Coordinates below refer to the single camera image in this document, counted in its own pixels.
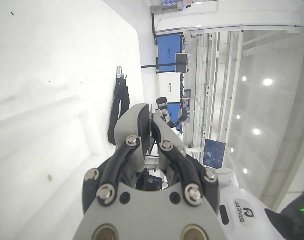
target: metal screw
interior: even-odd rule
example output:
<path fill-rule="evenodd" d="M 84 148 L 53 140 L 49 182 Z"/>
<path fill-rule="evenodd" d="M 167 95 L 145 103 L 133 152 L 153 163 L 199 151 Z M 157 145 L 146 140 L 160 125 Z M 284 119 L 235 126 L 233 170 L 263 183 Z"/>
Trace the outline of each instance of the metal screw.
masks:
<path fill-rule="evenodd" d="M 189 190 L 189 197 L 193 201 L 197 201 L 201 198 L 201 193 L 198 189 L 192 188 Z"/>
<path fill-rule="evenodd" d="M 134 147 L 136 145 L 136 139 L 138 137 L 136 135 L 129 135 L 126 139 L 127 145 Z"/>
<path fill-rule="evenodd" d="M 214 183 L 217 181 L 217 175 L 215 171 L 210 168 L 205 168 L 205 176 L 203 178 L 209 183 Z"/>
<path fill-rule="evenodd" d="M 201 192 L 199 191 L 199 186 L 190 183 L 184 189 L 184 195 L 186 200 L 194 206 L 199 205 L 202 202 Z"/>
<path fill-rule="evenodd" d="M 170 141 L 164 140 L 162 143 L 160 143 L 161 149 L 164 151 L 171 151 L 173 148 L 173 145 Z"/>
<path fill-rule="evenodd" d="M 97 191 L 96 196 L 101 200 L 106 200 L 111 196 L 111 191 L 108 188 L 102 188 L 101 190 Z"/>
<path fill-rule="evenodd" d="M 87 180 L 97 180 L 99 177 L 99 171 L 95 168 L 89 169 L 85 175 L 84 175 L 84 181 L 86 182 Z"/>
<path fill-rule="evenodd" d="M 177 149 L 178 149 L 178 151 L 180 151 L 180 153 L 181 153 L 183 156 L 186 156 L 186 151 L 185 151 L 184 148 L 178 146 Z"/>
<path fill-rule="evenodd" d="M 107 205 L 113 200 L 115 189 L 111 184 L 103 184 L 98 188 L 95 195 L 103 200 L 104 204 Z"/>

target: dashboard screen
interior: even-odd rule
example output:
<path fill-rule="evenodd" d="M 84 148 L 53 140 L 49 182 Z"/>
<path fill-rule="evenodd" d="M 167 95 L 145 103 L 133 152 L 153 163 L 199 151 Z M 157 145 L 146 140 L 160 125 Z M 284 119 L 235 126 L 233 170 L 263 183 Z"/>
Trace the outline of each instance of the dashboard screen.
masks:
<path fill-rule="evenodd" d="M 203 165 L 218 169 L 222 167 L 225 143 L 205 140 Z"/>

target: black pole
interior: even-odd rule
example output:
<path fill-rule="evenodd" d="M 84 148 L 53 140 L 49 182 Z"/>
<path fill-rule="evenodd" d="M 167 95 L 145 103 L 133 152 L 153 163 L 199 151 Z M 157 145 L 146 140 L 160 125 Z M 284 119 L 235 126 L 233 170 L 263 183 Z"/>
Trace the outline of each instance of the black pole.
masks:
<path fill-rule="evenodd" d="M 176 62 L 176 63 L 168 63 L 168 64 L 157 64 L 157 65 L 143 65 L 141 66 L 141 68 L 155 68 L 155 67 L 165 67 L 165 66 L 176 66 L 176 65 L 182 65 L 185 64 L 187 65 L 187 63 L 183 63 L 183 62 Z"/>

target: robotic hand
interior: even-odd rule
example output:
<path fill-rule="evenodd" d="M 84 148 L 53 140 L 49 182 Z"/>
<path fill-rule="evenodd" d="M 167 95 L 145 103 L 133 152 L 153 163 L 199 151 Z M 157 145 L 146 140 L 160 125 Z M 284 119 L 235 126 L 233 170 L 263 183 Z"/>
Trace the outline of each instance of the robotic hand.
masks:
<path fill-rule="evenodd" d="M 177 127 L 181 122 L 187 119 L 187 111 L 181 108 L 178 113 L 178 117 L 179 117 L 178 120 L 176 122 L 171 121 L 166 97 L 157 98 L 156 104 L 158 106 L 158 109 L 155 109 L 156 114 L 159 117 L 161 117 L 163 121 L 165 121 L 170 128 Z"/>
<path fill-rule="evenodd" d="M 126 111 L 114 135 L 114 154 L 85 174 L 84 217 L 74 240 L 283 240 L 266 206 L 238 187 L 235 174 L 217 174 L 187 155 L 183 142 L 147 104 Z M 150 136 L 169 184 L 164 190 L 146 189 L 149 179 L 142 181 Z"/>

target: white robot body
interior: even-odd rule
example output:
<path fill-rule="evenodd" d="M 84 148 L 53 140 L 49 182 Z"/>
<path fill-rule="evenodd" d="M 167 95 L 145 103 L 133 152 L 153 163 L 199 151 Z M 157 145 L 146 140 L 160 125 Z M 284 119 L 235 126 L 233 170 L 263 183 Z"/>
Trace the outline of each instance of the white robot body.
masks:
<path fill-rule="evenodd" d="M 217 218 L 227 239 L 284 240 L 265 213 L 268 207 L 249 191 L 239 187 L 234 171 L 221 168 L 216 172 L 220 185 L 220 208 Z"/>

